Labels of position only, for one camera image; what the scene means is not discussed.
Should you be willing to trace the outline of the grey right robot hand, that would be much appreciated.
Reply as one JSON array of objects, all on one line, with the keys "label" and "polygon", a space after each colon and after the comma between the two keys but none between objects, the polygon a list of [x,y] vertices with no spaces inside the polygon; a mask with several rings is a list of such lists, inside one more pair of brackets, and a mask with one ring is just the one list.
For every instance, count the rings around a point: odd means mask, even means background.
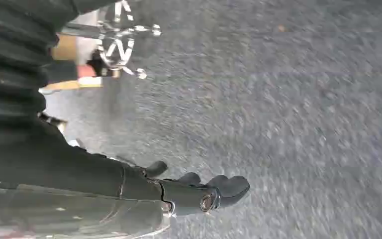
[{"label": "grey right robot hand", "polygon": [[232,206],[250,189],[242,176],[160,179],[166,169],[91,154],[39,119],[0,125],[0,239],[140,238],[175,216]]}]

